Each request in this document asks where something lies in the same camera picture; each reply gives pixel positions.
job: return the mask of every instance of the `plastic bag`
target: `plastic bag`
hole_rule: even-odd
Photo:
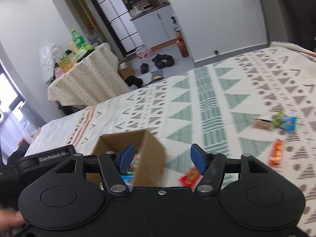
[[[40,59],[42,64],[43,80],[50,84],[54,76],[55,60],[53,59],[50,47],[44,47],[40,50]]]
[[[151,48],[147,48],[145,45],[142,45],[136,49],[136,55],[138,58],[146,59],[149,58],[153,54]]]

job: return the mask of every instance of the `candy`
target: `candy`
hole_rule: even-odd
[[[284,115],[283,124],[281,127],[287,132],[292,132],[295,130],[296,120],[297,120],[296,117],[289,117],[287,115]]]
[[[279,166],[283,155],[283,141],[277,139],[274,143],[269,166]]]
[[[283,124],[283,111],[279,111],[278,114],[274,117],[272,124],[275,126],[281,126]]]
[[[263,120],[255,118],[253,121],[253,127],[259,129],[267,129],[269,131],[273,130],[273,125],[269,120]]]
[[[125,175],[121,176],[128,188],[131,188],[134,181],[134,173],[132,172],[126,172]]]
[[[179,181],[184,186],[190,186],[192,188],[194,184],[196,183],[196,181],[199,179],[199,177],[200,177],[200,173],[198,172],[196,167],[192,167],[186,175],[179,178]]]

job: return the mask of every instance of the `red item on floor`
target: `red item on floor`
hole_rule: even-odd
[[[151,48],[147,48],[145,45],[142,45],[136,49],[136,55],[139,59],[149,58],[153,54]]]
[[[189,172],[184,175],[183,177],[179,178],[179,181],[184,185],[184,186],[190,186],[191,188],[195,185],[196,181],[200,177],[200,173],[196,169],[196,167],[192,167]]]
[[[189,56],[188,49],[186,48],[185,42],[183,41],[182,37],[177,38],[177,45],[180,49],[180,52],[182,54],[183,58],[186,58]]]

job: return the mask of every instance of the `blue snack package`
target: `blue snack package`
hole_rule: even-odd
[[[128,188],[131,188],[133,185],[133,180],[134,180],[134,173],[132,172],[126,172],[125,175],[121,176]]]
[[[287,132],[292,132],[295,130],[296,127],[296,117],[289,117],[287,115],[283,116],[283,124],[282,124],[282,128],[287,131]]]

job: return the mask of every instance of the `cardboard box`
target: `cardboard box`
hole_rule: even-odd
[[[138,166],[133,171],[135,173],[133,186],[161,186],[166,160],[165,148],[146,129],[104,134],[99,137],[92,154],[118,152],[129,142],[134,143],[135,154],[140,153]],[[100,176],[95,174],[87,174],[87,180],[97,185],[101,182]]]
[[[135,75],[135,70],[131,66],[127,66],[124,69],[118,68],[118,73],[123,79],[126,79],[129,76]]]

